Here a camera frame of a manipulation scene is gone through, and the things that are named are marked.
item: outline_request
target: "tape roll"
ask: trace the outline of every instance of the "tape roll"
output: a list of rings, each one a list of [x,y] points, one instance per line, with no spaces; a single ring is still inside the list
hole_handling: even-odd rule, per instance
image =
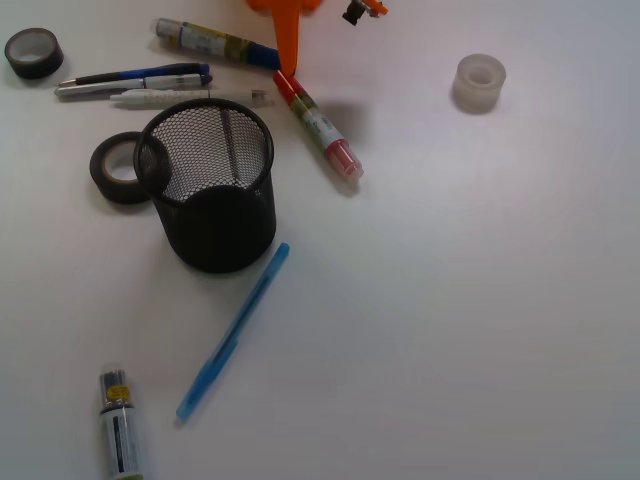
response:
[[[64,60],[58,39],[44,28],[28,28],[16,33],[4,47],[4,55],[16,75],[28,79],[51,75]]]
[[[102,196],[107,200],[124,205],[133,205],[149,200],[149,196],[144,192],[138,179],[120,180],[113,177],[107,171],[107,158],[109,153],[122,143],[137,143],[142,134],[140,132],[125,132],[107,138],[98,145],[91,156],[89,162],[89,173],[95,182]],[[131,155],[131,165],[133,166],[133,154]]]
[[[93,152],[89,162],[89,173],[91,173],[91,178],[93,178],[98,190],[107,200],[123,205],[133,205],[149,200],[149,195],[138,183],[137,178],[134,180],[120,180],[107,171],[107,159],[115,147],[123,143],[137,144],[141,137],[142,133],[140,132],[119,133],[107,138]],[[156,182],[151,184],[150,187],[154,191],[161,192],[171,181],[167,150],[155,137],[150,137],[147,145],[153,152],[153,155],[148,155],[148,158],[153,161],[148,162],[143,170],[156,179]],[[131,153],[131,166],[133,166],[133,152]]]

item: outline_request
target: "orange object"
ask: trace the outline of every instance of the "orange object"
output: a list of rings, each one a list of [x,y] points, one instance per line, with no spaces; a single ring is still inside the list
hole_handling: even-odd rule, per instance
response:
[[[280,65],[286,75],[298,66],[298,19],[302,10],[315,10],[322,0],[247,0],[254,10],[271,9]]]
[[[371,10],[376,12],[378,15],[386,15],[387,13],[389,13],[389,9],[384,5],[382,5],[382,3],[376,0],[360,0],[360,1],[364,3],[367,7],[369,7]]]

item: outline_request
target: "blue pen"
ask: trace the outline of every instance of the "blue pen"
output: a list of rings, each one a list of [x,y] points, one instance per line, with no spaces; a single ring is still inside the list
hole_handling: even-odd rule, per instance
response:
[[[162,77],[166,75],[189,75],[198,73],[206,75],[209,73],[209,65],[204,63],[174,63],[163,65],[162,67],[142,68],[140,70],[128,70],[126,72],[102,73],[100,75],[90,75],[79,77],[73,80],[65,80],[58,84],[58,87],[74,87],[77,85],[91,85],[93,83],[116,82],[118,80],[131,80],[135,78]]]
[[[218,344],[213,354],[200,369],[198,376],[193,381],[191,388],[176,411],[176,415],[183,422],[187,421],[191,416],[193,410],[198,405],[198,402],[200,402],[209,386],[214,382],[222,370],[222,367],[224,367],[224,364],[227,363],[233,349],[236,348],[236,345],[238,344],[238,336],[240,335],[242,328],[247,324],[247,320],[249,320],[251,313],[253,313],[256,305],[267,290],[267,287],[280,270],[280,267],[287,258],[287,255],[289,255],[289,245],[286,243],[280,244],[280,247],[278,247],[278,250],[269,262],[269,265],[267,265],[267,268],[264,270],[264,273],[258,280],[258,283],[256,283],[253,290],[251,290],[251,293],[240,308],[240,311],[231,323],[227,333],[225,333],[222,338],[222,341]]]

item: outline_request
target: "label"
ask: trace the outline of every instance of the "label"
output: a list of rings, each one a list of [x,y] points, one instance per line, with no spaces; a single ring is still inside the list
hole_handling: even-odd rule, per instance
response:
[[[109,478],[112,480],[143,480],[136,444],[135,410],[120,408],[100,416],[107,448]]]
[[[309,95],[296,95],[291,102],[291,109],[323,151],[326,151],[336,140],[344,139],[333,123],[320,113]]]
[[[129,387],[124,385],[114,385],[107,390],[107,399],[110,401],[115,400],[129,400]]]
[[[199,52],[224,57],[227,35],[216,30],[185,24],[180,35],[180,44]]]

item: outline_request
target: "mesh pencil cup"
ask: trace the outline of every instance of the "mesh pencil cup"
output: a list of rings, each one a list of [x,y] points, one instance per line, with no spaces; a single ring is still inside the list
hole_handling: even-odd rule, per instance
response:
[[[220,99],[163,111],[142,132],[133,162],[173,250],[212,273],[246,267],[273,241],[272,164],[264,122]]]

